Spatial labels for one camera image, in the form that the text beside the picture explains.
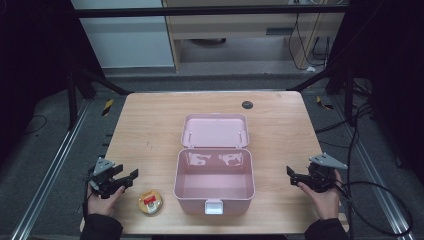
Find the box lid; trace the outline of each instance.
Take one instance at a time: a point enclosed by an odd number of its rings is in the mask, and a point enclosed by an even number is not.
[[[246,117],[241,114],[190,114],[181,142],[189,148],[242,148],[249,144]]]

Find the white cabinet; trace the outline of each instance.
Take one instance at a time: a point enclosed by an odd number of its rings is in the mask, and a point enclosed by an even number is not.
[[[162,7],[160,0],[72,0],[72,4],[75,9]],[[81,18],[81,23],[106,72],[174,67],[164,17]]]

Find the gray floor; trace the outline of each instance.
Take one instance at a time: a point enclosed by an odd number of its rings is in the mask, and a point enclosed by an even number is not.
[[[227,39],[224,44],[186,41],[179,72],[143,73],[127,78],[114,77],[110,80],[127,90],[144,91],[209,91],[209,90],[283,90],[308,79],[314,73],[300,71],[291,61],[290,53],[282,39]],[[53,179],[37,219],[30,226],[31,238],[75,239],[79,235],[81,212],[78,209],[83,197],[83,182],[87,169],[99,155],[107,151],[110,134],[113,134],[120,111],[125,101],[101,85],[94,84],[97,96],[93,101],[79,98],[78,105],[88,105],[85,120],[80,127],[72,147],[60,166],[58,176]],[[313,126],[321,129],[342,120],[337,108],[343,94],[328,97],[323,91],[325,80],[305,90],[302,96]],[[316,96],[336,106],[328,110],[317,104]],[[22,136],[10,156],[9,164],[0,172],[0,239],[9,239],[33,201],[43,178],[49,171],[53,159],[67,134],[68,112],[66,92],[48,97],[37,105],[36,114],[28,126],[33,133]],[[108,116],[101,116],[105,102],[114,99]],[[366,99],[356,97],[355,104]],[[393,190],[408,205],[414,216],[413,235],[405,239],[424,239],[424,188],[409,169],[398,168],[395,156],[384,134],[372,115],[358,121],[360,142],[352,154],[352,180],[371,180],[369,163],[377,169],[385,185]],[[346,146],[350,143],[350,128],[340,126],[317,134],[324,152],[342,162],[348,158]],[[373,190],[366,187],[354,189],[354,201],[361,213],[372,223],[391,230],[381,201]],[[357,216],[353,218],[355,239],[396,239],[384,236],[367,227]],[[289,239],[303,239],[302,235],[289,235]]]

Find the human hand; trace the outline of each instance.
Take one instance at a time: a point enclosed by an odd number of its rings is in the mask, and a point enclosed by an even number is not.
[[[334,173],[337,179],[336,184],[340,187],[340,174],[335,169]],[[302,182],[299,182],[297,185],[311,198],[315,211],[321,220],[339,217],[339,190],[337,188],[334,187],[326,192],[317,193]]]
[[[100,196],[92,194],[91,186],[87,189],[88,198],[88,206],[87,213],[88,214],[100,214],[104,216],[112,216],[113,210],[115,209],[115,204],[118,201],[118,198],[124,193],[125,187],[121,186],[116,192],[108,199],[102,199]]]

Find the black pole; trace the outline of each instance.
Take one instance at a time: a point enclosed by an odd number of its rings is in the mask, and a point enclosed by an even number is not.
[[[153,17],[186,15],[236,15],[236,14],[282,14],[282,13],[338,13],[365,8],[348,4],[329,5],[258,5],[258,6],[211,6],[211,7],[164,7],[83,9],[49,12],[57,16],[77,18]]]

